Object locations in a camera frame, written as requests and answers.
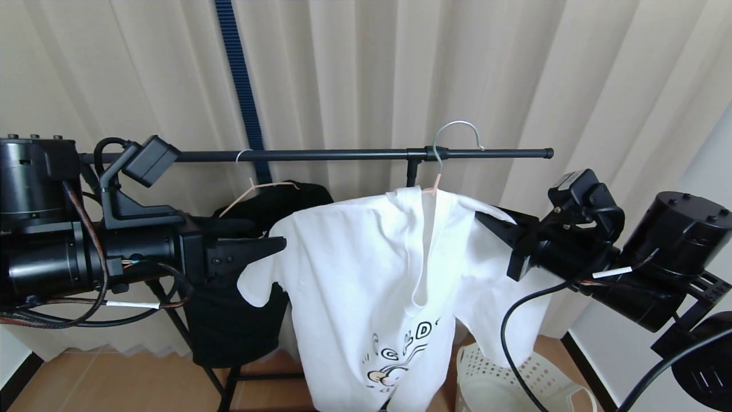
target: floor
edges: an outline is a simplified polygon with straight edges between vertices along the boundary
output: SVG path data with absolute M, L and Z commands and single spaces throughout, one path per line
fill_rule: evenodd
M 559 340 L 539 336 L 534 349 L 573 381 L 586 385 Z M 284 352 L 244 368 L 247 372 L 302 371 Z M 219 369 L 217 375 L 223 380 L 226 372 Z M 455 409 L 454 361 L 445 382 L 428 412 Z M 592 411 L 584 393 L 574 395 L 572 401 L 575 412 Z M 176 354 L 165 358 L 150 353 L 125 357 L 104 350 L 69 350 L 41 366 L 9 412 L 200 412 L 215 411 L 218 402 L 218 393 L 203 371 Z M 287 412 L 307 410 L 313 404 L 304 380 L 267 380 L 239 383 L 231 406 L 232 411 Z

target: beige curtain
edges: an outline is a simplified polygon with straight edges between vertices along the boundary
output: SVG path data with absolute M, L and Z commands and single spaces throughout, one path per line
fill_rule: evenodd
M 76 139 L 158 133 L 181 150 L 246 146 L 216 13 L 204 1 L 3 2 L 0 133 Z M 267 149 L 405 148 L 466 119 L 489 148 L 552 160 L 445 162 L 441 188 L 543 216 L 546 188 L 590 167 L 627 211 L 672 188 L 732 98 L 730 1 L 235 1 Z M 470 148 L 467 128 L 440 145 Z M 275 180 L 336 199 L 404 185 L 404 162 L 272 163 Z M 420 167 L 431 184 L 436 167 Z M 146 204 L 208 214 L 248 166 L 175 165 Z M 123 298 L 148 301 L 143 287 Z M 584 308 L 553 300 L 544 332 Z M 118 316 L 105 311 L 103 316 Z M 42 356 L 67 346 L 187 351 L 162 314 L 123 328 L 14 332 Z

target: dark blue strip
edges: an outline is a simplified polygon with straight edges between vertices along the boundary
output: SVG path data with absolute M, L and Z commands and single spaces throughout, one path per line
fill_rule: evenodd
M 239 108 L 242 111 L 244 129 L 247 131 L 247 140 L 252 150 L 264 150 L 262 129 L 259 126 L 257 107 L 254 104 L 252 85 L 249 82 L 247 63 L 244 60 L 242 41 L 239 39 L 239 29 L 236 27 L 234 9 L 231 0 L 215 0 L 216 14 L 219 17 L 221 35 L 224 39 L 224 48 L 228 57 L 231 77 L 234 78 L 234 89 L 239 98 Z M 272 183 L 272 174 L 267 162 L 253 162 L 259 184 Z

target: pink clothes hanger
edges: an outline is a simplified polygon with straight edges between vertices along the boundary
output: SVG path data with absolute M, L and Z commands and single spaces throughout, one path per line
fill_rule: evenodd
M 447 123 L 446 125 L 442 126 L 440 130 L 437 130 L 437 133 L 435 133 L 435 138 L 432 140 L 432 152 L 435 153 L 435 157 L 437 157 L 437 163 L 440 164 L 440 169 L 437 172 L 437 178 L 435 179 L 435 184 L 429 188 L 422 191 L 422 193 L 429 193 L 429 194 L 437 194 L 437 185 L 440 184 L 440 177 L 442 177 L 442 158 L 440 158 L 440 155 L 437 153 L 437 138 L 440 136 L 440 133 L 442 133 L 443 130 L 445 130 L 448 126 L 455 125 L 458 123 L 462 123 L 464 125 L 468 125 L 471 128 L 473 128 L 473 132 L 475 132 L 475 143 L 478 145 L 478 147 L 481 150 L 485 150 L 485 147 L 483 147 L 480 144 L 480 134 L 478 133 L 478 129 L 470 122 L 467 122 L 465 120 L 453 120 L 450 123 Z
M 248 150 L 251 150 L 251 149 L 244 149 L 241 152 L 239 152 L 238 155 L 236 155 L 236 160 L 234 161 L 234 165 L 236 165 L 239 162 L 239 156 L 243 152 L 246 152 Z M 251 191 L 254 191 L 257 188 L 265 188 L 265 187 L 269 187 L 269 186 L 279 186 L 279 185 L 292 185 L 292 186 L 295 186 L 295 189 L 300 190 L 300 188 L 297 187 L 297 185 L 295 183 L 292 183 L 292 182 L 265 183 L 263 185 L 255 185 L 254 184 L 254 179 L 252 179 L 250 177 L 249 178 L 249 183 L 252 185 L 252 187 L 248 188 L 247 191 L 245 191 L 244 193 L 242 193 L 241 196 L 237 197 L 236 200 L 234 200 L 229 206 L 227 206 L 226 209 L 224 209 L 224 211 L 221 212 L 221 214 L 219 215 L 220 218 L 223 217 L 226 214 L 226 212 L 228 212 L 232 207 L 234 207 L 235 204 L 239 203 L 242 199 L 244 199 Z

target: white wall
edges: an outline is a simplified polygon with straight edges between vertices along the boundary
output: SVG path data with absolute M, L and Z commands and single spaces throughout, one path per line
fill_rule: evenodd
M 0 325 L 0 388 L 30 354 L 27 346 Z
M 712 131 L 701 151 L 681 178 L 678 191 L 703 196 L 732 207 L 732 104 Z M 727 245 L 707 268 L 732 282 L 732 246 Z M 717 305 L 715 312 L 732 310 L 732 296 Z M 602 304 L 593 302 L 571 327 L 570 333 L 583 350 L 610 395 L 620 403 L 635 383 L 660 357 L 649 349 L 658 338 Z M 712 411 L 686 395 L 663 373 L 646 390 L 634 411 Z

